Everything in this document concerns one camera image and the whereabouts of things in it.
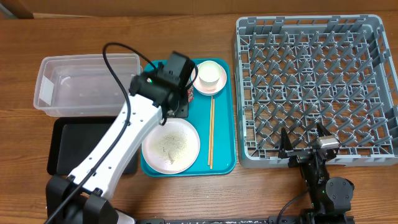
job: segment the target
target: wood grain surface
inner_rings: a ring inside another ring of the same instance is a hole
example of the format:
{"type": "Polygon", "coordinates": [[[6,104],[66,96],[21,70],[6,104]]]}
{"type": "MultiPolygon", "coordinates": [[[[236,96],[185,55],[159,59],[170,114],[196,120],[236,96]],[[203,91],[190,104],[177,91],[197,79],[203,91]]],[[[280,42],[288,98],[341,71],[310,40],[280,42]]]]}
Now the wood grain surface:
{"type": "MultiPolygon", "coordinates": [[[[378,15],[398,65],[398,13],[378,15]]],[[[42,223],[47,217],[46,166],[55,118],[32,105],[43,58],[100,54],[105,43],[117,41],[152,60],[166,59],[176,50],[191,58],[219,57],[232,68],[232,37],[241,16],[0,21],[0,223],[42,223]]],[[[236,113],[234,93],[233,101],[236,113]]],[[[398,222],[398,166],[328,169],[331,176],[355,184],[349,215],[356,223],[398,222]]],[[[238,163],[228,175],[154,179],[139,168],[137,174],[122,177],[112,203],[136,218],[261,218],[277,215],[304,189],[298,169],[245,169],[238,163]]],[[[286,214],[309,206],[307,197],[286,214]]]]}

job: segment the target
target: chopsticks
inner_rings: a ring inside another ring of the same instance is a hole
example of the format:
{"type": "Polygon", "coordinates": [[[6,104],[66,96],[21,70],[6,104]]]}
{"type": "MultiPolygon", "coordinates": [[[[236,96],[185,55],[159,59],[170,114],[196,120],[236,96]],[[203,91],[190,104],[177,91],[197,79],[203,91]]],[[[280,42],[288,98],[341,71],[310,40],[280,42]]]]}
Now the chopsticks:
{"type": "Polygon", "coordinates": [[[214,114],[215,111],[215,99],[211,96],[211,106],[210,106],[210,131],[209,131],[209,156],[207,165],[210,169],[213,169],[213,150],[214,150],[214,114]]]}

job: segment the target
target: clear plastic container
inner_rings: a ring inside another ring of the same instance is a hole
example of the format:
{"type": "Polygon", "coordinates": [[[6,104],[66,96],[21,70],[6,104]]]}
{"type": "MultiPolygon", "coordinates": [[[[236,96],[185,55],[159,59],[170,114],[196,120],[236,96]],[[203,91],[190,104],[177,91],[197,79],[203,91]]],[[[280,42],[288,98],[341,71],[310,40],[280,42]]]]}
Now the clear plastic container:
{"type": "MultiPolygon", "coordinates": [[[[139,74],[136,54],[107,54],[126,90],[139,74]]],[[[124,97],[105,65],[103,56],[71,55],[43,59],[37,76],[33,105],[49,116],[114,116],[124,97]]]]}

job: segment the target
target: blue tray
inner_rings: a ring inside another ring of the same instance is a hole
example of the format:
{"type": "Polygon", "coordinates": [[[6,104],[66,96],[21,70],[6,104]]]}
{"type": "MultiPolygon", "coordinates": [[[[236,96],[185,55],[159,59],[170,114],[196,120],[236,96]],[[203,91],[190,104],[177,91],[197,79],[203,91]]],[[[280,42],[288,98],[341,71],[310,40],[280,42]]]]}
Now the blue tray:
{"type": "MultiPolygon", "coordinates": [[[[215,99],[215,128],[214,128],[214,151],[213,169],[207,165],[209,151],[209,124],[211,97],[204,96],[196,89],[193,92],[193,101],[189,104],[189,116],[186,119],[195,127],[200,138],[200,152],[196,161],[187,170],[179,174],[161,174],[152,169],[141,156],[142,170],[151,177],[183,177],[193,175],[217,175],[228,174],[236,165],[235,148],[235,125],[232,107],[231,80],[228,64],[219,58],[193,59],[198,65],[205,60],[212,60],[221,65],[226,72],[227,82],[225,87],[216,95],[215,99]]],[[[159,62],[166,64],[166,60],[156,60],[153,63],[157,66],[159,62]]],[[[147,65],[145,71],[151,71],[152,67],[147,65]]]]}

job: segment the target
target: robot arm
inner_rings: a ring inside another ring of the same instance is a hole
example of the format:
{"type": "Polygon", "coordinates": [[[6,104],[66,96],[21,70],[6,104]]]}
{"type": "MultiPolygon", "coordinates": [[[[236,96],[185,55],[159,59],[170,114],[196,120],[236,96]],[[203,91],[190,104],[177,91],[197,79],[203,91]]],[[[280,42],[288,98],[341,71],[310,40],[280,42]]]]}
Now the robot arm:
{"type": "MultiPolygon", "coordinates": [[[[125,47],[117,43],[108,45],[125,47]]],[[[108,200],[112,198],[124,168],[149,132],[162,119],[161,125],[167,118],[188,117],[187,90],[196,77],[187,83],[193,69],[197,75],[195,63],[173,52],[167,65],[160,63],[153,71],[133,78],[130,94],[126,94],[131,111],[126,102],[91,154],[66,179],[55,175],[47,183],[47,214],[50,218],[46,223],[134,223],[132,217],[114,209],[108,200]]]]}
{"type": "MultiPolygon", "coordinates": [[[[340,142],[322,124],[317,123],[318,137],[311,150],[295,151],[287,131],[282,128],[279,157],[289,159],[290,168],[299,167],[310,193],[313,208],[303,209],[300,224],[354,224],[346,212],[351,210],[354,184],[341,177],[330,178],[325,162],[334,159],[340,142]]],[[[279,224],[281,213],[276,221],[279,224]]]]}
{"type": "MultiPolygon", "coordinates": [[[[131,105],[130,125],[111,153],[98,167],[96,173],[83,186],[89,192],[100,189],[101,197],[108,200],[112,198],[124,168],[136,153],[141,142],[152,129],[159,125],[162,119],[161,106],[155,107],[152,100],[136,94],[129,96],[129,101],[131,105]]],[[[75,177],[73,183],[79,184],[112,144],[126,122],[126,107],[124,104],[119,116],[90,155],[70,172],[69,176],[75,177]]]]}

